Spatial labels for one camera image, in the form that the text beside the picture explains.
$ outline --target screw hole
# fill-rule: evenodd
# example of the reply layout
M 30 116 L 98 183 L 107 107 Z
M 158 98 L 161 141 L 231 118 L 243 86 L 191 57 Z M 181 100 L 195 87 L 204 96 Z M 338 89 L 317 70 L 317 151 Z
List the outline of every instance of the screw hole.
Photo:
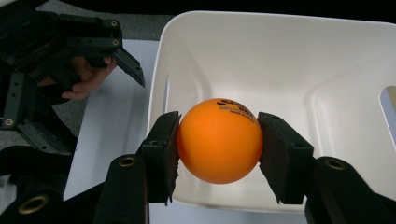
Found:
M 127 157 L 127 158 L 123 158 L 122 160 L 119 160 L 119 166 L 128 167 L 132 165 L 134 165 L 134 158 L 132 157 Z
M 49 201 L 47 195 L 38 195 L 21 204 L 18 211 L 24 215 L 32 214 L 47 205 Z
M 4 123 L 5 123 L 7 126 L 11 126 L 11 125 L 14 124 L 14 120 L 12 120 L 12 119 L 6 119 L 6 120 L 4 121 Z
M 346 167 L 343 163 L 336 160 L 326 160 L 326 164 L 336 170 L 344 170 Z

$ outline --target white surface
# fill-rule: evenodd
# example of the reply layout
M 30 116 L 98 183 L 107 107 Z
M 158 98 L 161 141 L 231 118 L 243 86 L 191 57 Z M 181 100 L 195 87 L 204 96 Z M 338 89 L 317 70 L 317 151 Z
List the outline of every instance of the white surface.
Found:
M 395 145 L 379 99 L 396 85 L 395 61 L 390 23 L 187 12 L 163 30 L 148 130 L 163 113 L 234 99 L 256 115 L 280 116 L 315 147 L 315 157 L 349 162 L 374 191 L 396 200 Z M 303 205 L 276 203 L 258 166 L 229 185 L 201 181 L 182 163 L 178 173 L 179 203 L 303 212 Z
M 146 138 L 149 91 L 157 41 L 124 40 L 124 47 L 140 62 L 145 73 L 143 89 L 120 69 L 93 92 L 87 104 L 65 189 L 67 200 L 102 183 L 109 164 L 120 155 L 135 153 Z M 303 214 L 265 214 L 186 206 L 180 203 L 151 203 L 150 223 L 205 224 L 305 224 Z
M 0 7 L 5 7 L 12 2 L 15 2 L 15 0 L 0 0 Z
M 118 156 L 135 153 L 147 136 L 149 92 L 158 41 L 124 40 L 123 44 L 140 62 L 146 88 L 117 67 L 90 94 L 65 199 L 105 181 L 110 163 Z
M 17 186 L 9 180 L 11 175 L 0 176 L 0 214 L 17 198 Z
M 380 99 L 394 142 L 396 139 L 396 87 L 389 86 L 384 89 L 381 92 Z

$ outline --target brass screw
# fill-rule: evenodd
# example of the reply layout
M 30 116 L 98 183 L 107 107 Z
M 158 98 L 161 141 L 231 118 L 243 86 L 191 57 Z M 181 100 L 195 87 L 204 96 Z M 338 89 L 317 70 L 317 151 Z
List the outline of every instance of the brass screw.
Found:
M 6 119 L 6 121 L 4 121 L 4 123 L 5 123 L 7 126 L 11 126 L 11 125 L 14 123 L 14 120 L 12 120 L 12 119 Z
M 24 215 L 32 214 L 47 205 L 49 201 L 50 199 L 47 195 L 38 195 L 21 204 L 18 211 Z

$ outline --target ping pong ball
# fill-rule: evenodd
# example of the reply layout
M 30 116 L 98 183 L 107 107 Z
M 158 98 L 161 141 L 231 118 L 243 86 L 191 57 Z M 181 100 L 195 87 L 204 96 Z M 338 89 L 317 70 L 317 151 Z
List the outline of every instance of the ping pong ball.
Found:
M 177 152 L 186 168 L 211 184 L 237 181 L 257 165 L 262 129 L 243 105 L 225 98 L 191 108 L 177 130 Z

